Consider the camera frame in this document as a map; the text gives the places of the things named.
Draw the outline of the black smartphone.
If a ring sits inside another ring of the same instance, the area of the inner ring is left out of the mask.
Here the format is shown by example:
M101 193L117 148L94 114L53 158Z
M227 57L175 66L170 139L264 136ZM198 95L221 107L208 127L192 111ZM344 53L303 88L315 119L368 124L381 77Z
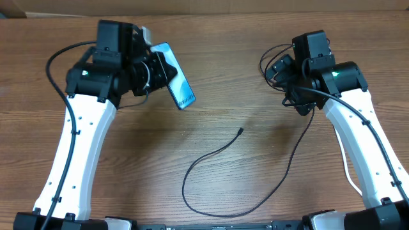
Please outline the black smartphone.
M150 49L152 52L162 52L166 63L176 68L177 74L172 78L167 88L177 108L179 110L186 109L196 101L196 97L170 45L164 42L154 45Z

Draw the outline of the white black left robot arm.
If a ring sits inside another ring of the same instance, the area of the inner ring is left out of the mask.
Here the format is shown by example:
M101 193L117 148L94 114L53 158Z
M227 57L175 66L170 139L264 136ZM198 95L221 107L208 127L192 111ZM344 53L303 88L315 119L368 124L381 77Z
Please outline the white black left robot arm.
M19 212L14 229L136 229L121 217L93 220L91 192L107 131L121 97L149 95L176 76L162 52L151 50L150 31L101 20L97 38L66 75L59 92L65 121L52 169L32 212Z

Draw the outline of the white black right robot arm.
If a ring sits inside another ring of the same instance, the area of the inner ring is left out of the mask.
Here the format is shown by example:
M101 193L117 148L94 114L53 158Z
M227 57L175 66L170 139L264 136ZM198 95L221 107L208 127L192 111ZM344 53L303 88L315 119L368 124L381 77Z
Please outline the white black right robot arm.
M303 116L314 109L325 113L359 179L363 210L311 213L299 228L407 229L408 173L378 121L358 65L337 63L325 32L314 31L280 45L260 68L267 84L284 93L284 106Z

